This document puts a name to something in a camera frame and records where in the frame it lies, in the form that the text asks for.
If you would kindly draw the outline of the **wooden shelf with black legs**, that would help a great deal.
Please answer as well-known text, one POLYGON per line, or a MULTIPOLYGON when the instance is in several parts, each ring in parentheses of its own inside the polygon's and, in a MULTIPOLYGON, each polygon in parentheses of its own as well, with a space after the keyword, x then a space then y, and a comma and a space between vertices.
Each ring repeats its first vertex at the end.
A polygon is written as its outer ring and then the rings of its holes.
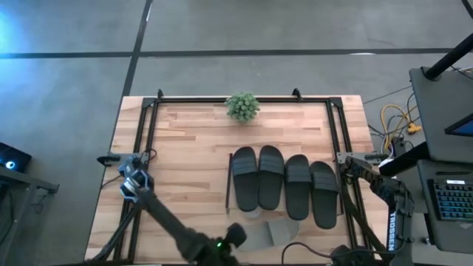
MULTIPOLYGON (((232 165, 233 165, 233 158, 234 154, 228 154, 228 173, 226 177, 226 185, 225 185, 225 214, 229 215, 231 210, 238 209, 237 204, 235 203, 234 199, 234 184, 233 184, 233 173, 232 173, 232 165)), ((344 206, 343 206, 343 199, 342 196, 339 194, 337 196, 337 212, 336 216, 342 216, 345 214, 344 206)))

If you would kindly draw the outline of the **black rubber slide sandal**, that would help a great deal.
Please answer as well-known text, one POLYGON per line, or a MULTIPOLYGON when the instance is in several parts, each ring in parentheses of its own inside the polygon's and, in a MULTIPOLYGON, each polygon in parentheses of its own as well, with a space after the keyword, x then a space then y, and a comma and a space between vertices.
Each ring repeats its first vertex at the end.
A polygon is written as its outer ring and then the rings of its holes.
POLYGON ((313 218, 322 229, 332 229, 337 223, 338 185, 332 168, 322 161, 310 165, 313 218))
POLYGON ((279 206, 285 162, 282 153, 275 146, 263 146, 259 153, 259 206, 275 210, 279 206))
POLYGON ((296 221, 306 219, 312 180, 308 159, 303 154, 293 155, 285 163, 284 184, 287 215, 296 221))
POLYGON ((244 212, 258 207, 258 168, 255 151, 250 146, 236 150, 231 166, 236 203, 244 212))

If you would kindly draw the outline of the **keyboard with coloured keys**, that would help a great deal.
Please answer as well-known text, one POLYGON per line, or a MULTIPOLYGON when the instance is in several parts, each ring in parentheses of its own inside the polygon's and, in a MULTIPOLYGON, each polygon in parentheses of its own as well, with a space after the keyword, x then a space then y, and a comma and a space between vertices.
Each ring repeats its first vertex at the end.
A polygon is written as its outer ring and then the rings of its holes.
POLYGON ((473 222, 473 181, 439 179, 428 185, 438 220, 473 222))

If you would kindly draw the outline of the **green potted plant white pot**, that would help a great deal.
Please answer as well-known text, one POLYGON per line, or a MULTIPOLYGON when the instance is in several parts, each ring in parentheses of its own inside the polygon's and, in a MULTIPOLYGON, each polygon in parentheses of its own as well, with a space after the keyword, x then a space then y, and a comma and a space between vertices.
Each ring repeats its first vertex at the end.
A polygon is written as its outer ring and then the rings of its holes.
POLYGON ((227 116, 238 123, 251 122, 260 111, 259 101, 250 92, 233 94, 224 104, 227 107, 227 116))

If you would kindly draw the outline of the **grey equipment cart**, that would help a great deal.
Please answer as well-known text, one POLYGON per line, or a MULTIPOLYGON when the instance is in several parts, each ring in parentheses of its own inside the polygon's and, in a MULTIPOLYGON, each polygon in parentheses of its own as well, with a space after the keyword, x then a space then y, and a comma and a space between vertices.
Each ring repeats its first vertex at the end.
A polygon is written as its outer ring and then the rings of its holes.
POLYGON ((473 181, 473 137, 445 134, 444 129, 473 113, 473 81, 458 72, 444 72, 435 81, 423 69, 409 72, 425 141, 416 160, 428 211, 431 240, 441 251, 473 254, 473 222, 438 220, 429 180, 473 181))

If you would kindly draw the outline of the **black tablet screen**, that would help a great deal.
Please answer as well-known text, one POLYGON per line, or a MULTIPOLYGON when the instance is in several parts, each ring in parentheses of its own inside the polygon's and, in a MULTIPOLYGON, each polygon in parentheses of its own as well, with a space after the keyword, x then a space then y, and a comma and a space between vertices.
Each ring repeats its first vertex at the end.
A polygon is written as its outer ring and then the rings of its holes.
POLYGON ((444 129, 445 134, 473 137, 473 113, 444 129))

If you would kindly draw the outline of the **grey metal stand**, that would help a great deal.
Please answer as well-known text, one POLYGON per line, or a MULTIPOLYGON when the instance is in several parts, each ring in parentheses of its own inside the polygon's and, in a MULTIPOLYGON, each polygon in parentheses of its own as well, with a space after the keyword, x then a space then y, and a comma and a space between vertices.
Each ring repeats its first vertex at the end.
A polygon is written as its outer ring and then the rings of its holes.
POLYGON ((0 181, 12 184, 28 184, 34 185, 36 188, 42 188, 50 194, 55 194, 58 191, 59 184, 43 181, 39 178, 13 171, 3 166, 0 166, 0 181))

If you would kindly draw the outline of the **black pole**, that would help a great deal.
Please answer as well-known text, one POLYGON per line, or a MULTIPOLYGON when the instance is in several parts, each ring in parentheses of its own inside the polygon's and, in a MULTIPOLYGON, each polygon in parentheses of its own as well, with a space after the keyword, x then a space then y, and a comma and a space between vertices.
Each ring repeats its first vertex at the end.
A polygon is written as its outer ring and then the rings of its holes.
POLYGON ((461 41, 455 48, 444 55, 437 63, 428 69, 423 69, 423 75, 430 81, 437 80, 454 63, 473 50, 473 33, 461 41))

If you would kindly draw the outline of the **black device with blue light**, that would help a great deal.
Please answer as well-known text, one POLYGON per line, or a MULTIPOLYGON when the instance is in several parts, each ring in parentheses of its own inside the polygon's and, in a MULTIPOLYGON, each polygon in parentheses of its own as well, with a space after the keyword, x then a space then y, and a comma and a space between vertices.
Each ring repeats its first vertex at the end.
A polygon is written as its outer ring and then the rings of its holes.
POLYGON ((31 159, 31 155, 0 142, 0 166, 24 173, 31 159))

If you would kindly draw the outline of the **black aluminium table frame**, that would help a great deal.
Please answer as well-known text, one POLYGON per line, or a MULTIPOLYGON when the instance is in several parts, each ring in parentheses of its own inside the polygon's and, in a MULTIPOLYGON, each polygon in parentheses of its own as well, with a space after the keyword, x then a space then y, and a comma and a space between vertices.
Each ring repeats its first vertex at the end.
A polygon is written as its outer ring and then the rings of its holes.
MULTIPOLYGON (((375 160, 361 98, 357 95, 262 96, 249 123, 227 116, 223 96, 171 97, 158 94, 122 100, 109 152, 99 157, 105 173, 86 248, 89 264, 179 266, 174 240, 145 211, 120 193, 118 167, 131 155, 154 178, 154 190, 181 222, 212 238, 242 226, 288 217, 285 203, 260 219, 244 211, 225 214, 228 154, 243 146, 259 151, 275 146, 288 159, 303 154, 333 170, 346 156, 375 160)), ((309 216, 287 245, 251 252, 234 251, 243 266, 325 264, 339 245, 361 247, 368 239, 346 212, 332 229, 319 228, 309 216)))

